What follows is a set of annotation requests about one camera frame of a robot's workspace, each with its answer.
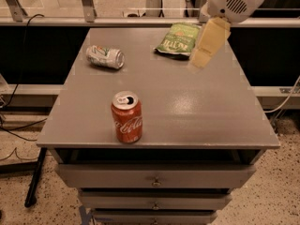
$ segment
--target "drawer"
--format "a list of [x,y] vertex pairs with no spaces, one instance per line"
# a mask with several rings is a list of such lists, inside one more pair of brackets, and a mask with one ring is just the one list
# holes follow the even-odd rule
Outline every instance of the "drawer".
[[79,199],[88,208],[148,210],[221,210],[232,199],[229,194],[168,192],[165,189],[127,192],[80,192]]
[[110,223],[133,223],[133,224],[207,224],[213,222],[217,214],[213,212],[196,211],[135,211],[135,210],[98,210],[92,211],[93,217],[97,222],[104,224]]
[[240,188],[253,165],[84,164],[57,165],[72,188]]

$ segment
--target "white cable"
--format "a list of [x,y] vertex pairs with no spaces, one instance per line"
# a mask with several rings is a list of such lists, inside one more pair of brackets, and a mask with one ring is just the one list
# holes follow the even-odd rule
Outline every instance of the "white cable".
[[297,81],[294,83],[294,86],[290,92],[290,94],[287,96],[287,98],[281,103],[281,105],[279,105],[277,108],[275,108],[274,110],[271,111],[264,111],[265,113],[273,113],[276,112],[277,110],[281,109],[286,102],[290,99],[291,95],[293,94],[294,89],[296,88],[297,84],[300,82],[300,76],[298,77]]

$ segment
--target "black metal leg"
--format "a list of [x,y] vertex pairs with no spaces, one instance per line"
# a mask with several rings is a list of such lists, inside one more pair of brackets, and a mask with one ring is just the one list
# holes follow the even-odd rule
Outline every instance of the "black metal leg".
[[43,165],[44,159],[46,157],[46,152],[47,152],[47,148],[44,148],[44,147],[41,148],[39,151],[37,165],[34,170],[34,174],[32,176],[30,187],[29,187],[27,197],[25,200],[25,207],[30,207],[37,202],[35,194],[36,194],[36,190],[37,190],[37,186],[38,186],[39,177],[41,174],[42,165]]

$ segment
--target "silver can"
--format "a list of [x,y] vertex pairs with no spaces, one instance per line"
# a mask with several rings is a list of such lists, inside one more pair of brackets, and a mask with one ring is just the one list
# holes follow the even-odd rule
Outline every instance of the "silver can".
[[125,62],[125,56],[120,50],[96,45],[87,48],[86,58],[96,66],[115,69],[120,69]]

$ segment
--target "red soda can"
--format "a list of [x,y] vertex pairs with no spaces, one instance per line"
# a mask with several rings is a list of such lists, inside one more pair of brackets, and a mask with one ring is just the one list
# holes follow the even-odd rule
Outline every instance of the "red soda can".
[[130,91],[117,93],[112,99],[112,117],[116,137],[122,143],[134,143],[142,136],[142,104]]

